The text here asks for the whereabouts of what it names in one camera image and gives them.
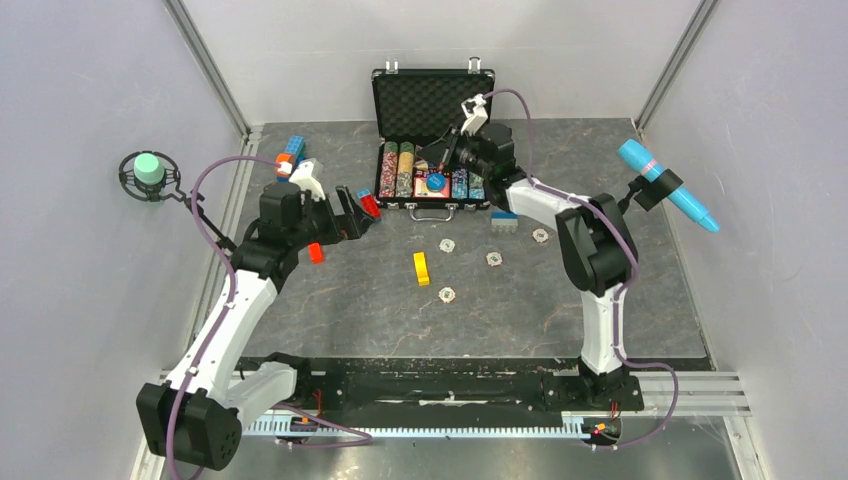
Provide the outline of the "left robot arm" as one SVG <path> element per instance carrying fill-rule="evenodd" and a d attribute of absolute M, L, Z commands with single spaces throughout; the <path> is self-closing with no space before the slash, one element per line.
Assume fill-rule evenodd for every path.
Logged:
<path fill-rule="evenodd" d="M 238 383 L 231 378 L 260 318 L 282 292 L 311 246 L 357 240 L 375 219 L 344 186 L 335 189 L 342 213 L 314 190 L 272 183 L 241 243 L 225 256 L 223 291 L 195 342 L 159 384 L 136 398 L 149 451 L 168 461 L 220 471 L 234 457 L 245 429 L 284 402 L 313 400 L 311 362 L 275 352 Z"/>

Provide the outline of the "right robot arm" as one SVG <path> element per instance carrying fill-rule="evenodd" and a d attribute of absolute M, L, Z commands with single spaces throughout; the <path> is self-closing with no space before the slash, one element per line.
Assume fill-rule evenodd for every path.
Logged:
<path fill-rule="evenodd" d="M 442 172 L 464 169 L 482 178 L 488 201 L 556 231 L 567 278 L 580 291 L 583 346 L 577 392 L 602 408 L 623 388 L 623 303 L 638 265 L 633 241 L 616 200 L 567 193 L 526 173 L 515 158 L 512 131 L 487 124 L 469 135 L 456 127 L 418 155 Z"/>

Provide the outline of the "grey poker chip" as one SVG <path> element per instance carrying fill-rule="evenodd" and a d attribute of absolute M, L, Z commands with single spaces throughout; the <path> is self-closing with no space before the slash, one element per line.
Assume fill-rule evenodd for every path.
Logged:
<path fill-rule="evenodd" d="M 537 228 L 532 232 L 532 238 L 539 244 L 544 244 L 550 239 L 550 234 L 543 228 Z"/>

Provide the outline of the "white 1 poker chip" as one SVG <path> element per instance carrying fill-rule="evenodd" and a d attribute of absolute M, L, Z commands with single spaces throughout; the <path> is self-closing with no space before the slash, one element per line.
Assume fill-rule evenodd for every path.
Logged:
<path fill-rule="evenodd" d="M 452 239 L 444 238 L 439 242 L 438 248 L 444 253 L 452 253 L 456 248 L 456 243 Z"/>

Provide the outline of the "black poker chip case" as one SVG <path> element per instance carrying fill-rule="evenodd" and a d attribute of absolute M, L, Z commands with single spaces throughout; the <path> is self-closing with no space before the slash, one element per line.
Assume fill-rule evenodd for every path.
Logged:
<path fill-rule="evenodd" d="M 461 103 L 469 97 L 492 91 L 495 71 L 471 57 L 463 68 L 401 68 L 388 61 L 371 73 L 380 147 L 373 195 L 383 209 L 400 209 L 414 220 L 420 210 L 455 212 L 486 210 L 483 181 L 459 169 L 442 173 L 428 167 L 417 151 L 440 139 L 465 120 Z M 447 179 L 441 192 L 430 192 L 428 174 L 438 172 Z"/>

